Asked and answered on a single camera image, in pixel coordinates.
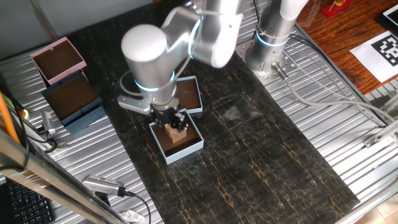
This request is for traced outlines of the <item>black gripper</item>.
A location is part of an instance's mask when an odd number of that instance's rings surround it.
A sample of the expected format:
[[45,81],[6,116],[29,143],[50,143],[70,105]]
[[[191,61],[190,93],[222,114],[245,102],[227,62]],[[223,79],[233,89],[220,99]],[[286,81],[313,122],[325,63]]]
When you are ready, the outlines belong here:
[[188,129],[188,118],[185,113],[178,112],[180,105],[163,108],[157,105],[151,105],[151,118],[161,127],[165,128],[166,125],[172,124],[174,129],[179,133]]

